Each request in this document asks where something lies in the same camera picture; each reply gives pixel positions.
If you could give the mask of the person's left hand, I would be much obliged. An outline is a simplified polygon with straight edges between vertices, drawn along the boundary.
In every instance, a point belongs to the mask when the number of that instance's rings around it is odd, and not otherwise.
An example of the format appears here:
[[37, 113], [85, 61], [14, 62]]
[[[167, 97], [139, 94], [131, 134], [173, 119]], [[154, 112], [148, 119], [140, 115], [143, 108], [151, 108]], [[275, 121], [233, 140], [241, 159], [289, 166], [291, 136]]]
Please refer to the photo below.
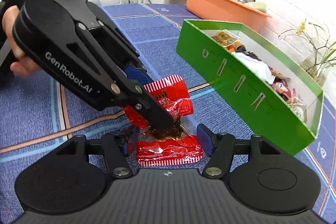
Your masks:
[[2, 18], [2, 28], [7, 36], [11, 50], [18, 61], [13, 62], [10, 65], [11, 71], [20, 77], [29, 77], [41, 68], [17, 45], [13, 36], [13, 26], [17, 16], [19, 15], [19, 9], [17, 6], [9, 7]]

